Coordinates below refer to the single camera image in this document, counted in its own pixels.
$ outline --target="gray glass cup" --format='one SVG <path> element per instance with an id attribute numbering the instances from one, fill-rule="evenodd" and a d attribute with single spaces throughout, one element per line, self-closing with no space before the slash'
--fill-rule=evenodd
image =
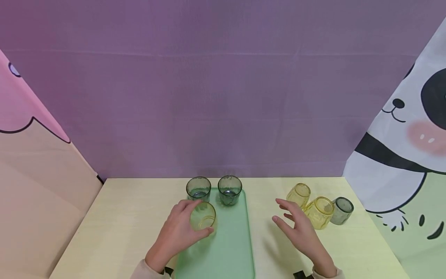
<path id="1" fill-rule="evenodd" d="M 347 198 L 339 197 L 333 201 L 334 212 L 330 220 L 335 225 L 344 224 L 355 209 L 351 201 Z"/>
<path id="2" fill-rule="evenodd" d="M 209 202 L 209 196 L 211 195 L 211 183 L 206 177 L 194 177 L 187 183 L 186 192 L 190 200 L 202 200 Z"/>
<path id="3" fill-rule="evenodd" d="M 233 175 L 226 175 L 219 180 L 218 188 L 222 204 L 231 206 L 239 201 L 242 182 Z"/>

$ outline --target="cartoon backdrop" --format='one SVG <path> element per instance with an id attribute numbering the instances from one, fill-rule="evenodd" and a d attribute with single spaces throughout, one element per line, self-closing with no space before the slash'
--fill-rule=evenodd
<path id="1" fill-rule="evenodd" d="M 1 1 L 0 48 L 101 177 L 340 176 L 444 0 Z"/>
<path id="2" fill-rule="evenodd" d="M 344 176 L 411 278 L 444 278 L 446 20 L 376 116 Z"/>
<path id="3" fill-rule="evenodd" d="M 0 278 L 48 278 L 102 183 L 0 51 Z"/>

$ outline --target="purple backdrop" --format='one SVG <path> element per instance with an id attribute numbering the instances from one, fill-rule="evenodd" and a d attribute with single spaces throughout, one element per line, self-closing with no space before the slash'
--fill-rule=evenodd
<path id="1" fill-rule="evenodd" d="M 444 0 L 2 1 L 0 48 L 103 177 L 338 176 Z"/>

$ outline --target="table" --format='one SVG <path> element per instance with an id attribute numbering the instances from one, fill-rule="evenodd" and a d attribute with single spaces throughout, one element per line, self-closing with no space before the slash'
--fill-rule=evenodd
<path id="1" fill-rule="evenodd" d="M 107 179 L 50 279 L 125 279 L 145 256 L 173 205 L 186 197 L 188 179 Z M 216 187 L 218 179 L 210 179 Z M 274 198 L 286 198 L 298 182 L 317 196 L 344 196 L 355 206 L 342 226 L 318 235 L 335 264 L 351 279 L 408 279 L 344 178 L 244 178 L 257 279 L 290 279 L 311 272 L 271 220 L 281 216 Z"/>

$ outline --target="glass cup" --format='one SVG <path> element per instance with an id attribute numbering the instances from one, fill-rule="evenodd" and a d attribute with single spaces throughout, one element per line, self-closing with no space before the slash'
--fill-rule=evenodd
<path id="1" fill-rule="evenodd" d="M 215 208 L 208 202 L 199 203 L 190 215 L 190 225 L 194 231 L 199 231 L 207 227 L 216 230 L 217 214 Z"/>
<path id="2" fill-rule="evenodd" d="M 333 201 L 334 212 L 330 222 L 335 225 L 343 225 L 350 217 L 351 213 L 355 209 L 351 201 L 347 198 L 339 197 Z"/>
<path id="3" fill-rule="evenodd" d="M 224 205 L 235 205 L 239 201 L 242 182 L 233 175 L 226 175 L 219 180 L 220 200 Z"/>
<path id="4" fill-rule="evenodd" d="M 327 227 L 333 216 L 335 206 L 326 197 L 317 197 L 304 210 L 311 221 L 314 229 L 324 229 Z"/>
<path id="5" fill-rule="evenodd" d="M 202 200 L 209 202 L 209 196 L 211 195 L 211 183 L 206 177 L 194 177 L 187 183 L 186 192 L 190 200 Z"/>
<path id="6" fill-rule="evenodd" d="M 298 206 L 304 209 L 308 203 L 310 194 L 310 187 L 304 183 L 298 183 L 291 189 L 291 191 L 289 191 L 288 195 L 286 196 L 286 200 L 295 202 Z"/>

